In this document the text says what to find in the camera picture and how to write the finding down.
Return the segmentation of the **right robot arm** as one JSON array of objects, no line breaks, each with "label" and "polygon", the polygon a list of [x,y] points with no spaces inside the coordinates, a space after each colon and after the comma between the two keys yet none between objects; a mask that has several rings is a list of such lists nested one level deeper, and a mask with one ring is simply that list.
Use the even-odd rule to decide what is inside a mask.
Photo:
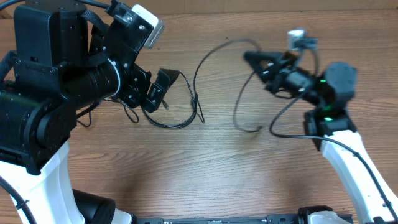
[{"label": "right robot arm", "polygon": [[314,108],[304,114],[304,134],[332,165],[346,189],[360,223],[397,223],[397,196],[369,157],[362,137],[349,116],[357,70],[345,62],[333,62],[320,75],[298,67],[290,52],[247,51],[244,59],[266,90],[286,91],[294,101],[305,100]]}]

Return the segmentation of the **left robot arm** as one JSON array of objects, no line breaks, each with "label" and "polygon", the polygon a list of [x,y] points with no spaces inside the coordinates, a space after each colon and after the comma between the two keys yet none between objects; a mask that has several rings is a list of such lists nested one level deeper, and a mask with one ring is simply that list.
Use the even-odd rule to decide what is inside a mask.
[{"label": "left robot arm", "polygon": [[175,70],[156,81],[136,65],[164,23],[140,5],[112,1],[105,24],[90,1],[16,1],[16,49],[1,61],[1,186],[23,223],[135,223],[109,198],[72,188],[69,138],[105,99],[157,110]]}]

